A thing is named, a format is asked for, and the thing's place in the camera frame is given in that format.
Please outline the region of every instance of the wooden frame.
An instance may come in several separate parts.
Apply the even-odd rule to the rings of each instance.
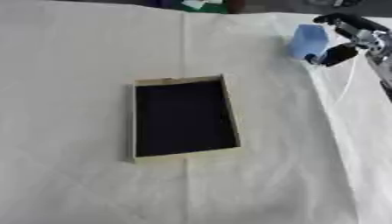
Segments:
[[[137,94],[136,88],[137,87],[146,87],[146,86],[160,86],[160,85],[177,85],[177,84],[186,84],[186,83],[194,83],[194,82],[202,82],[202,81],[220,81],[222,85],[223,96],[225,100],[225,104],[227,107],[227,111],[229,114],[229,121],[232,125],[232,129],[234,132],[234,140],[236,147],[234,148],[225,148],[225,149],[216,149],[216,150],[202,150],[202,151],[195,151],[195,152],[185,152],[181,154],[170,154],[170,155],[160,155],[160,156],[151,156],[151,157],[137,157]],[[154,79],[154,80],[136,80],[133,86],[131,87],[131,100],[132,103],[131,111],[131,121],[128,124],[130,127],[128,130],[131,133],[128,133],[128,137],[131,137],[131,141],[128,144],[127,154],[129,155],[129,160],[132,162],[139,162],[141,160],[155,160],[155,159],[162,159],[162,158],[183,158],[184,156],[188,155],[203,155],[209,153],[217,153],[220,151],[227,151],[232,149],[237,149],[241,147],[241,140],[240,135],[238,134],[237,124],[235,122],[235,114],[233,112],[232,104],[230,102],[230,96],[227,84],[225,82],[224,75],[215,75],[215,76],[207,76],[207,77],[193,77],[193,78],[164,78],[164,79]]]

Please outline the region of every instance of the green object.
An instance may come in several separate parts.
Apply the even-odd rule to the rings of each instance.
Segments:
[[[199,10],[195,10],[194,8],[179,3],[179,6],[176,7],[176,9],[180,11],[189,11],[189,12],[228,14],[228,7],[226,6],[226,3],[222,3],[222,4],[205,3],[203,7],[201,7],[201,9]]]

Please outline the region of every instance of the white cloth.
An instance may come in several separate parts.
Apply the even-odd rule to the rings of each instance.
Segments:
[[[311,18],[3,6],[0,222],[347,224],[358,211],[361,223],[390,223],[390,104],[362,61],[331,107],[350,62],[317,69],[285,53]],[[241,149],[122,162],[126,84],[216,74]]]

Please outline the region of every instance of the floor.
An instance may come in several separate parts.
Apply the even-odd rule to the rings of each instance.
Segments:
[[[113,3],[113,4],[139,4],[139,5],[152,6],[152,5],[157,5],[157,2],[159,2],[160,0],[66,0],[66,1]],[[266,12],[266,11],[283,11],[283,12],[322,14],[322,13],[330,13],[335,11],[342,11],[348,13],[356,13],[358,15],[369,16],[369,17],[392,17],[392,1],[390,0],[363,0],[362,3],[360,3],[357,6],[350,7],[350,8],[340,8],[340,9],[335,9],[329,6],[312,5],[309,4],[309,1],[310,0],[246,0],[247,3],[242,12],[257,13],[257,12]]]

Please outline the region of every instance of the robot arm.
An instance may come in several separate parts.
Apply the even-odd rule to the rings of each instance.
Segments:
[[[335,31],[349,41],[327,49],[320,57],[309,54],[306,60],[332,67],[355,57],[358,50],[366,50],[368,64],[380,77],[381,85],[392,101],[392,31],[363,17],[343,13],[316,17],[313,22],[334,25]]]

